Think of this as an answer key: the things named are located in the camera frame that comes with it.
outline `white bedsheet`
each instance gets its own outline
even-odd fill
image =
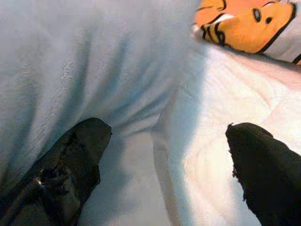
[[[301,67],[196,44],[183,71],[158,123],[182,225],[260,226],[232,177],[225,131],[252,122],[301,154]]]

